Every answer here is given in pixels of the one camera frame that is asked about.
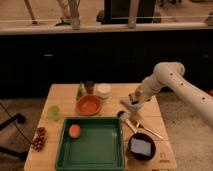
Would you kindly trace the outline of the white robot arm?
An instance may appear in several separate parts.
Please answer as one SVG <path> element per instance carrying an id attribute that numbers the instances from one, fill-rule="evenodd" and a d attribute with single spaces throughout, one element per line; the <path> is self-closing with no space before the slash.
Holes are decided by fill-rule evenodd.
<path id="1" fill-rule="evenodd" d="M 183 78 L 185 68 L 180 62 L 158 63 L 153 73 L 146 77 L 135 90 L 140 103 L 169 87 L 213 129 L 213 97 Z"/>

